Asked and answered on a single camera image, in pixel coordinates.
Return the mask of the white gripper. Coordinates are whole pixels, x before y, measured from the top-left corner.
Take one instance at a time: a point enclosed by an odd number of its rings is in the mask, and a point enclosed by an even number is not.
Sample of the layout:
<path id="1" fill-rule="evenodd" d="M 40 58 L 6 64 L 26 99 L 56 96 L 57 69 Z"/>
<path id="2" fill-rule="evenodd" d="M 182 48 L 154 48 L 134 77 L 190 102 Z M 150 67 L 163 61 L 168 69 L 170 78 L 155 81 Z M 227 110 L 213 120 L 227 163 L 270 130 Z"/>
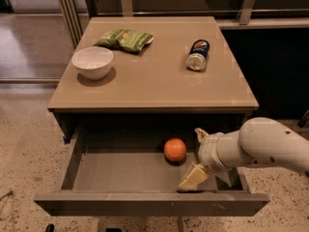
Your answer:
<path id="1" fill-rule="evenodd" d="M 196 128 L 197 139 L 200 143 L 198 159 L 200 163 L 192 163 L 183 179 L 180 181 L 179 190 L 196 190 L 199 185 L 205 182 L 210 172 L 218 173 L 228 171 L 229 168 L 222 162 L 218 155 L 218 140 L 222 132 L 208 134 L 205 130 Z"/>

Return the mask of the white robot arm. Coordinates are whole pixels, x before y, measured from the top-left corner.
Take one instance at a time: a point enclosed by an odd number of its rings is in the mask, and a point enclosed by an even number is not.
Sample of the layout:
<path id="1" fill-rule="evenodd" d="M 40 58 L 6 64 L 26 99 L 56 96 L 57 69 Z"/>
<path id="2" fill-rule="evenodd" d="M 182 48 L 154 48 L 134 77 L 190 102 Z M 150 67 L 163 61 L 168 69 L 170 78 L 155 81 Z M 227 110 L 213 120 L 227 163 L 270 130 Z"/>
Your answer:
<path id="1" fill-rule="evenodd" d="M 200 143 L 197 159 L 180 181 L 179 190 L 195 191 L 213 173 L 237 167 L 283 167 L 309 173 L 309 140 L 272 119 L 246 121 L 239 130 L 209 134 L 195 130 Z"/>

